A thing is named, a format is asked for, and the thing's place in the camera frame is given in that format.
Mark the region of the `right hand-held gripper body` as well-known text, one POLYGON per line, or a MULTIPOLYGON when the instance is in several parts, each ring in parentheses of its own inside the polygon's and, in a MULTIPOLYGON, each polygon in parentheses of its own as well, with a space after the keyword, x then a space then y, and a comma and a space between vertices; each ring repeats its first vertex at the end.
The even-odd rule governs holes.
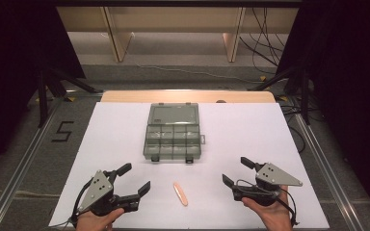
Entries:
POLYGON ((255 163, 255 185, 241 186, 240 180, 234 183, 233 198, 241 201, 243 197, 250 198, 262 206, 274 204, 280 194, 281 186, 301 187, 303 182, 271 164, 255 163))

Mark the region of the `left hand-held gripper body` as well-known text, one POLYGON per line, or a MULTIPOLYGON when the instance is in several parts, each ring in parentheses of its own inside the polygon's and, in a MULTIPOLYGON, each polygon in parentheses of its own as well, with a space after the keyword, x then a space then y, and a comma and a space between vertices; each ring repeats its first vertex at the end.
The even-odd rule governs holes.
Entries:
POLYGON ((82 194, 76 199, 76 216, 92 212, 102 217, 117 208, 122 208, 126 213, 137 211, 141 198, 137 194, 127 196, 114 194, 114 182, 106 178, 104 171, 98 170, 82 190, 85 195, 83 201, 80 201, 82 194))

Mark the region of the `person's left hand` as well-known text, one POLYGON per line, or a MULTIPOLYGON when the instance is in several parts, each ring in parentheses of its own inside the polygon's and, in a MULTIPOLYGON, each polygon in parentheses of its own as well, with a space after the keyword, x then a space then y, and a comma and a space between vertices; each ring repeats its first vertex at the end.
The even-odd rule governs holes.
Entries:
POLYGON ((87 212, 78 217, 76 231, 113 231, 113 222, 123 214, 122 208, 117 208, 102 217, 87 212))

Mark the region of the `person's right hand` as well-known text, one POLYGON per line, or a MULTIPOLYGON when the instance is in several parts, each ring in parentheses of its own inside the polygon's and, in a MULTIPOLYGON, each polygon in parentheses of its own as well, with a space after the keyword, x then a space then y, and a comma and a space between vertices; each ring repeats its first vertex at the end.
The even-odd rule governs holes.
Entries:
POLYGON ((288 187, 282 186, 278 201, 270 206, 259 205, 254 200, 243 197, 242 203, 255 211, 268 231, 293 231, 288 210, 288 187))

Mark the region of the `white board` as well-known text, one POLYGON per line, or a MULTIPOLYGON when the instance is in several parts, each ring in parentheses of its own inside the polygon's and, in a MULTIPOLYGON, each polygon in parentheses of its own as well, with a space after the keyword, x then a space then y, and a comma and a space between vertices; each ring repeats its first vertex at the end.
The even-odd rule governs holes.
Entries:
POLYGON ((257 214, 235 201, 222 180, 225 174, 232 180, 253 181, 254 171, 240 162, 247 157, 272 163, 303 182, 289 190, 300 229, 328 228, 278 104, 201 103, 198 108, 205 143, 200 158, 187 165, 145 159, 149 104, 98 103, 50 222, 58 224, 70 217, 77 194, 97 170, 130 163, 131 170, 115 183, 116 194, 135 193, 146 182, 150 182, 150 191, 141 199, 138 211, 117 219, 117 229, 260 229, 263 223, 257 214), (185 192, 187 206, 178 199, 174 182, 185 192))

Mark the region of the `small pink stick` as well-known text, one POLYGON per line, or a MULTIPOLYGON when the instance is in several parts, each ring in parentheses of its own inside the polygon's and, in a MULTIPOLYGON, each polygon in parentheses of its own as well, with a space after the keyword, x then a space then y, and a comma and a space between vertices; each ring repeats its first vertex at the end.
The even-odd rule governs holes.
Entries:
POLYGON ((188 202, 186 194, 183 191, 183 189, 181 188, 181 186, 177 182, 174 182, 173 183, 173 188, 174 188, 175 193, 178 196, 178 199, 180 200, 181 204, 183 206, 187 206, 189 204, 189 202, 188 202))

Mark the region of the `grey clear plastic compartment box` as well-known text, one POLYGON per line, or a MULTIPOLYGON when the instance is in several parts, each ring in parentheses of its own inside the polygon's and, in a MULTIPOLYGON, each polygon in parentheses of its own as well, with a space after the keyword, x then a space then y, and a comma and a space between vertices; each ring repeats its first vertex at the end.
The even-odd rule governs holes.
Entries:
POLYGON ((183 160, 192 164, 201 156, 201 145, 198 103, 150 106, 143 149, 147 160, 183 160))

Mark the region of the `black tape floor mark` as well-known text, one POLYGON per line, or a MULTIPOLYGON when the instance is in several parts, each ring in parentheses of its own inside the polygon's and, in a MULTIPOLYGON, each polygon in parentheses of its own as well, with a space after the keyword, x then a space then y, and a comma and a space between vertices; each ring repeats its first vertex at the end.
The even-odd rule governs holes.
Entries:
POLYGON ((55 133, 52 142, 67 142, 69 140, 72 131, 70 130, 70 126, 73 124, 73 121, 61 121, 57 131, 55 133))

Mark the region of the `black metal stand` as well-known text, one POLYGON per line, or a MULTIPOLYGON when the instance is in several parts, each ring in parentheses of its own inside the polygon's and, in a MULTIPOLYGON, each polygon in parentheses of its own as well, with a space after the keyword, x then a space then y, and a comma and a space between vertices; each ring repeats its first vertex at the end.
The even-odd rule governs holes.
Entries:
POLYGON ((303 66, 292 66, 285 70, 282 70, 281 73, 276 74, 274 78, 271 80, 260 84, 259 86, 249 89, 249 91, 263 91, 266 88, 270 87, 271 85, 275 84, 276 82, 282 79, 288 79, 288 83, 292 84, 293 82, 298 82, 300 84, 300 91, 301 91, 301 111, 300 114, 304 119, 306 125, 309 125, 309 108, 308 108, 308 99, 309 99, 309 78, 308 72, 305 67, 303 66))
POLYGON ((85 90, 89 93, 101 93, 101 90, 97 90, 88 84, 74 78, 73 76, 61 71, 58 68, 47 68, 39 72, 38 77, 38 94, 39 94, 39 105, 40 105, 40 123, 39 127, 42 127, 48 119, 48 106, 47 106, 47 94, 46 90, 50 90, 55 98, 66 96, 66 88, 62 84, 63 81, 67 81, 72 85, 85 90))

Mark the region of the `wooden table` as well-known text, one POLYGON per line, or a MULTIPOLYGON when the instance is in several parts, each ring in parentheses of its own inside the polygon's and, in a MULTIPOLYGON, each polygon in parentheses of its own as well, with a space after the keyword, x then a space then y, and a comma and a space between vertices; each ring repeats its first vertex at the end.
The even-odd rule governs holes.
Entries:
POLYGON ((101 102, 123 103, 275 103, 268 91, 237 90, 108 90, 101 102))

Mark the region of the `dark curtain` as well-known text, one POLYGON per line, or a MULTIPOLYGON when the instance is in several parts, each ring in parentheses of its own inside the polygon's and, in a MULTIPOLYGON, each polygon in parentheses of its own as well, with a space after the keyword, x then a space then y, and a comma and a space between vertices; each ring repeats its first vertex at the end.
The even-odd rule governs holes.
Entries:
POLYGON ((57 8, 0 0, 0 154, 37 90, 37 73, 47 66, 85 76, 57 8))
POLYGON ((321 111, 370 196, 370 0, 303 0, 279 68, 309 47, 321 111))

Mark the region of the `wooden shelf unit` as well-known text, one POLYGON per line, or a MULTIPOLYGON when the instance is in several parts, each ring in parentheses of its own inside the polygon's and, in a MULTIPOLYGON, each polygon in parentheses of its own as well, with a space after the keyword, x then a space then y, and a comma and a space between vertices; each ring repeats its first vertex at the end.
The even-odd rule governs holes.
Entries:
POLYGON ((124 59, 132 34, 220 33, 227 59, 233 63, 238 38, 245 33, 288 34, 296 8, 243 7, 59 7, 58 14, 69 32, 105 32, 114 60, 124 59))

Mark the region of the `metal floor rail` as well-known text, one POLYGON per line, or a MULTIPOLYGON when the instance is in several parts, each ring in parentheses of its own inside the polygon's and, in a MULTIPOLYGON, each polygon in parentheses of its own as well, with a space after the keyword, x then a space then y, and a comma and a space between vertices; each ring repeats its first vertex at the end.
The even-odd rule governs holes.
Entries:
POLYGON ((14 169, 14 172, 11 174, 11 179, 4 190, 0 192, 0 224, 7 213, 28 169, 30 168, 31 163, 36 157, 43 137, 46 135, 48 127, 52 123, 53 116, 56 114, 56 111, 62 102, 63 98, 56 98, 53 100, 46 120, 37 127, 36 131, 34 132, 34 136, 28 143, 27 149, 22 154, 21 159, 14 169))
POLYGON ((338 178, 336 177, 320 143, 316 139, 313 130, 305 123, 304 119, 300 115, 295 115, 295 119, 297 120, 301 130, 304 132, 304 138, 307 141, 317 165, 329 186, 330 192, 342 217, 346 221, 347 227, 350 231, 365 231, 354 205, 339 183, 338 178))

